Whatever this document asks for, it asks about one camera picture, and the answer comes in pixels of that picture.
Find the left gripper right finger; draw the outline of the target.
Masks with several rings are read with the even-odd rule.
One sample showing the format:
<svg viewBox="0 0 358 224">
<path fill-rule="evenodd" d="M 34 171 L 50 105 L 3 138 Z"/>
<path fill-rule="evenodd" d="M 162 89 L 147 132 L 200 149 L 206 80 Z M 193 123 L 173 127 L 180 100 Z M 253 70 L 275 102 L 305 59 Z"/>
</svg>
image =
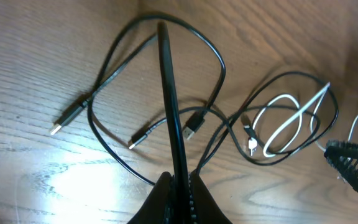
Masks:
<svg viewBox="0 0 358 224">
<path fill-rule="evenodd" d="M 198 224 L 231 224 L 223 214 L 214 198 L 205 186 L 201 177 L 192 172 L 189 175 L 190 211 L 193 223 Z"/>
</svg>

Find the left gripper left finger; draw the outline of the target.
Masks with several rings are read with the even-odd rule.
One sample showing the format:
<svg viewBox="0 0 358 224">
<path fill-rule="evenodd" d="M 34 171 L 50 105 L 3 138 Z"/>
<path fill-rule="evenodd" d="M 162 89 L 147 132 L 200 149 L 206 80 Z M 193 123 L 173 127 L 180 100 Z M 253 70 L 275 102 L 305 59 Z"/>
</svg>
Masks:
<svg viewBox="0 0 358 224">
<path fill-rule="evenodd" d="M 172 207 L 171 186 L 171 174 L 163 172 L 143 205 L 128 221 L 128 224 L 170 223 Z"/>
</svg>

